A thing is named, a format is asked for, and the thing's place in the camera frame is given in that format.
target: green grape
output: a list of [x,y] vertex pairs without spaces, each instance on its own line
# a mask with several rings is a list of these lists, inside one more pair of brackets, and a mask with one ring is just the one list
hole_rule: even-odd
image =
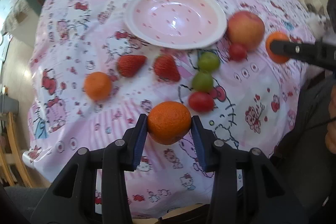
[[217,55],[212,52],[205,52],[198,60],[198,67],[201,70],[212,72],[219,68],[220,61]]
[[193,89],[209,92],[213,88],[213,79],[209,72],[201,70],[193,78]]

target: hello kitty tablecloth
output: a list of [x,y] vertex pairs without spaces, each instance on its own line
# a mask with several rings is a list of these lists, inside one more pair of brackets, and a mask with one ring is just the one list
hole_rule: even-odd
[[[141,113],[162,101],[184,103],[203,51],[221,60],[213,73],[211,95],[216,107],[200,115],[203,126],[233,148],[259,147],[271,156],[294,126],[306,65],[290,60],[277,65],[264,41],[243,62],[230,61],[224,37],[203,50],[177,51],[152,46],[133,36],[123,23],[130,0],[46,0],[36,33],[30,67],[36,100],[28,113],[31,149],[25,163],[49,181],[80,147],[106,147],[134,127]],[[265,23],[266,36],[280,30],[294,42],[314,41],[297,0],[216,0],[229,17],[249,10]],[[181,81],[157,79],[153,60],[161,53],[174,56]],[[121,77],[116,60],[123,54],[147,56],[133,78]],[[85,75],[106,72],[113,91],[105,102],[92,102],[83,92]],[[141,163],[125,172],[128,202],[134,218],[160,217],[174,208],[209,203],[213,173],[199,166],[190,134],[170,146],[147,136]],[[101,171],[97,175],[96,209],[101,210]]]

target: person's hand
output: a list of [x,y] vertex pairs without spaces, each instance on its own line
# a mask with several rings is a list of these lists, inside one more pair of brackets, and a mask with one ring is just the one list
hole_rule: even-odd
[[[336,85],[331,90],[331,100],[329,103],[330,118],[336,117]],[[336,154],[336,121],[330,122],[327,125],[327,134],[325,135],[325,145],[329,151]]]

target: tablecloth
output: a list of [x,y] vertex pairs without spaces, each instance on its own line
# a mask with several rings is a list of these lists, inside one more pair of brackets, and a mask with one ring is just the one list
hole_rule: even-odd
[[[30,61],[36,100],[28,113],[31,149],[23,155],[25,163],[53,181],[78,148],[106,147],[158,103],[173,100],[188,106],[197,59],[204,51],[214,52],[221,67],[213,73],[215,109],[200,115],[203,126],[233,148],[259,147],[271,156],[294,126],[306,65],[295,60],[273,63],[264,41],[243,62],[229,59],[226,37],[209,48],[191,51],[150,45],[123,23],[129,1],[46,0]],[[227,17],[238,10],[257,14],[265,24],[265,38],[280,30],[296,43],[314,41],[305,24],[307,13],[297,0],[216,1]],[[152,64],[161,53],[174,56],[180,82],[155,76]],[[116,60],[123,54],[148,58],[133,78],[121,77],[116,70]],[[92,102],[83,91],[85,76],[94,71],[107,73],[113,81],[105,102]],[[125,180],[132,216],[160,217],[174,208],[209,203],[213,173],[199,166],[190,134],[170,146],[147,136],[141,163],[135,172],[125,172]],[[97,211],[100,182],[99,170]]]

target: peach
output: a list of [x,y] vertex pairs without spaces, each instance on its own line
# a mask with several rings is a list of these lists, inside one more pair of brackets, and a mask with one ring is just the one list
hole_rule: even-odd
[[248,51],[254,51],[264,38],[265,24],[249,11],[234,13],[227,22],[227,37],[232,43],[239,43]]

